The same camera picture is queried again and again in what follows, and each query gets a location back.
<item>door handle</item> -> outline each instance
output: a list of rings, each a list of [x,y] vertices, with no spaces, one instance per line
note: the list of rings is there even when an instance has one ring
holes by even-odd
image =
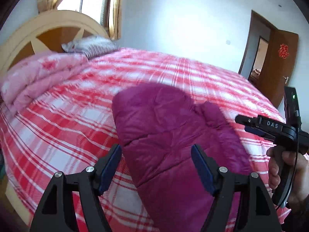
[[[287,84],[287,83],[288,83],[288,80],[289,80],[289,77],[283,76],[283,78],[285,79],[285,84]]]

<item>wooden door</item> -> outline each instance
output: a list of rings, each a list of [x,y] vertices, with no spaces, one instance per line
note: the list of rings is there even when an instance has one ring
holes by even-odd
[[[278,108],[284,95],[284,86],[289,84],[298,46],[296,33],[273,30],[256,87]]]

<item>folded pink blanket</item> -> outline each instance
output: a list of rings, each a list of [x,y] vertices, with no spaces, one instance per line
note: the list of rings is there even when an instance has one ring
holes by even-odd
[[[60,84],[61,82],[68,80],[72,76],[79,74],[83,69],[87,68],[88,64],[85,63],[73,68],[67,68],[65,70],[54,73],[46,78],[40,79],[35,83],[27,86],[16,97],[12,104],[7,105],[10,112],[14,115],[17,111],[26,108],[34,99],[38,98],[44,92],[52,88],[53,86]]]
[[[87,57],[83,54],[53,53],[38,60],[26,62],[18,66],[14,72],[7,72],[2,79],[2,99],[6,105],[10,105],[28,85],[53,73],[80,66],[87,61]]]
[[[3,84],[3,80],[6,79],[7,77],[11,76],[12,74],[14,74],[17,70],[19,70],[20,68],[27,66],[30,62],[33,61],[38,61],[39,59],[43,58],[43,57],[47,57],[49,55],[52,54],[56,54],[57,52],[55,51],[44,51],[44,52],[40,52],[38,54],[35,55],[31,55],[29,57],[26,57],[24,59],[22,59],[21,61],[19,61],[17,64],[15,64],[13,67],[11,67],[4,78],[0,78],[0,85],[2,87]]]

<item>gripper handle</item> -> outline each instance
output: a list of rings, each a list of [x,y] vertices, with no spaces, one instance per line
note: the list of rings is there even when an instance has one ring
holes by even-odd
[[[272,202],[275,205],[281,205],[281,208],[286,206],[289,194],[292,189],[290,186],[292,176],[293,176],[293,166],[287,165],[282,159],[282,152],[286,151],[285,147],[275,146],[274,147],[274,158],[279,167],[278,175],[280,176],[280,184],[276,189],[272,190]]]

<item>metal screw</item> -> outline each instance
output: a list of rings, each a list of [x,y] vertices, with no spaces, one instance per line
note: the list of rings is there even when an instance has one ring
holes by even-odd
[[[86,172],[91,173],[95,168],[92,166],[86,167]]]
[[[221,173],[226,173],[228,171],[228,169],[226,167],[219,167],[219,171]]]
[[[56,178],[59,178],[59,177],[61,177],[61,176],[62,176],[62,172],[58,171],[58,172],[55,173],[55,177],[56,177]]]
[[[258,178],[258,177],[259,177],[259,174],[258,174],[257,172],[252,172],[252,173],[251,173],[251,176],[252,176],[253,178]]]

